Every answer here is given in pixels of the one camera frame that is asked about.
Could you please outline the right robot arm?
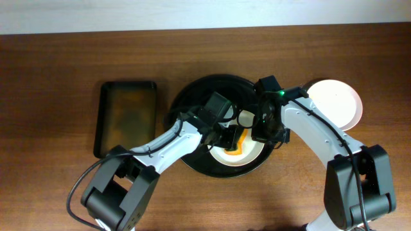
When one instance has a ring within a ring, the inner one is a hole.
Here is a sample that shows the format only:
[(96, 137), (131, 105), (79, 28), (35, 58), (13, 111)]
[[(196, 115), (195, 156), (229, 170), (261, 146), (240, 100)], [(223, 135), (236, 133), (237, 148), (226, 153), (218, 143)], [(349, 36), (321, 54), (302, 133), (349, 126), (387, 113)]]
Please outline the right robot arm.
[(300, 87), (255, 90), (264, 140), (279, 130), (296, 133), (326, 168), (322, 214), (304, 230), (369, 230), (369, 222), (396, 209), (388, 153), (367, 147), (333, 124)]

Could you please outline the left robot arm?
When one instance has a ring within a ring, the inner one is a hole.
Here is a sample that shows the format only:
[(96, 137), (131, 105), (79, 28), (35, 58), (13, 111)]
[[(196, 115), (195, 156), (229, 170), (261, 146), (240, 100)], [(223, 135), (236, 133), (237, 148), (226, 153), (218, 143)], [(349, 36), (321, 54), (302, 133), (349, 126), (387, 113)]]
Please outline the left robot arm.
[(116, 146), (86, 172), (96, 173), (81, 204), (95, 219), (97, 230), (133, 230), (144, 214), (162, 172), (199, 146), (237, 148), (243, 129), (238, 125), (213, 127), (197, 116), (176, 123), (164, 134), (140, 147)]

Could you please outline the cream plate with ketchup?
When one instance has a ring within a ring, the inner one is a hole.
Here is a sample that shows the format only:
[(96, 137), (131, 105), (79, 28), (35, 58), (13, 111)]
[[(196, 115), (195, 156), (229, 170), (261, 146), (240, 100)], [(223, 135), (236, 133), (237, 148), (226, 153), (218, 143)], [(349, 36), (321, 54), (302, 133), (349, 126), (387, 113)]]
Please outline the cream plate with ketchup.
[[(253, 118), (254, 118), (254, 114), (247, 110), (244, 110), (239, 114), (239, 121), (242, 125), (245, 125), (245, 126), (252, 125)], [(228, 128), (229, 125), (232, 125), (232, 124), (238, 125), (236, 119), (233, 119), (226, 123), (219, 123), (219, 124), (223, 125), (226, 128)], [(231, 167), (244, 166), (246, 164), (251, 163), (262, 152), (264, 148), (264, 144), (261, 142), (253, 141), (251, 137), (252, 129), (247, 129), (247, 130), (248, 130), (248, 133), (243, 143), (243, 149), (242, 149), (243, 153), (241, 155), (231, 156), (231, 155), (225, 154), (223, 148), (215, 147), (210, 151), (212, 157), (216, 159), (219, 163), (226, 165), (226, 166), (231, 166)]]

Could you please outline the green and orange sponge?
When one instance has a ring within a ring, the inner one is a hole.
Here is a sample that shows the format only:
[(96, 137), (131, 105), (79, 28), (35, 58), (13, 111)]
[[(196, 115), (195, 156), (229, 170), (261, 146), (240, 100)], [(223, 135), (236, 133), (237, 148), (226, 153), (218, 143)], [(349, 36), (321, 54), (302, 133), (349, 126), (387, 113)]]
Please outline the green and orange sponge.
[(231, 156), (238, 156), (243, 153), (243, 143), (247, 137), (248, 130), (242, 130), (241, 134), (236, 134), (234, 140), (236, 141), (233, 148), (224, 149), (224, 153)]

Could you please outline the white plate with ketchup streak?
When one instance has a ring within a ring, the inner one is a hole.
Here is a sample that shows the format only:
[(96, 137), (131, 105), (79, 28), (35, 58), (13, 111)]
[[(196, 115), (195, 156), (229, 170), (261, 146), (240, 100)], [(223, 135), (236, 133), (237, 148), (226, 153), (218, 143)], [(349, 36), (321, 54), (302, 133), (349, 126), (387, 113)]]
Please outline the white plate with ketchup streak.
[(358, 93), (348, 84), (331, 79), (316, 79), (303, 87), (315, 106), (341, 130), (356, 126), (363, 114)]

